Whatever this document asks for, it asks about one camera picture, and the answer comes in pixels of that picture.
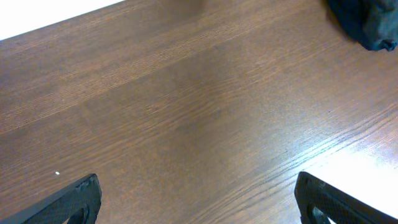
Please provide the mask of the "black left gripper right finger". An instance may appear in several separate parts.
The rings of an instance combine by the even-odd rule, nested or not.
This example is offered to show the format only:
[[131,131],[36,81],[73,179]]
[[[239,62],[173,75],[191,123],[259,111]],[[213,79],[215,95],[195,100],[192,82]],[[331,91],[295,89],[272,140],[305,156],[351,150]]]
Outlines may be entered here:
[[299,172],[294,190],[302,224],[397,224],[389,216],[308,172]]

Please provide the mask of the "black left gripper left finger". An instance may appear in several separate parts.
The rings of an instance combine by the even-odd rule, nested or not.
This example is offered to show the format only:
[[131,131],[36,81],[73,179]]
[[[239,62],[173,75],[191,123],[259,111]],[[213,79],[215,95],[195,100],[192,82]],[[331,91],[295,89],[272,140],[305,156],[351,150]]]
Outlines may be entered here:
[[88,174],[30,207],[1,220],[1,224],[95,224],[101,198],[98,176]]

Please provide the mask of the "black t-shirt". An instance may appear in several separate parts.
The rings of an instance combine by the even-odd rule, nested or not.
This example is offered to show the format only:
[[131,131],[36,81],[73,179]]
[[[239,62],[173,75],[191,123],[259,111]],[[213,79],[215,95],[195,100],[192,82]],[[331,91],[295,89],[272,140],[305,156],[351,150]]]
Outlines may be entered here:
[[370,51],[397,47],[397,0],[327,0],[343,31]]

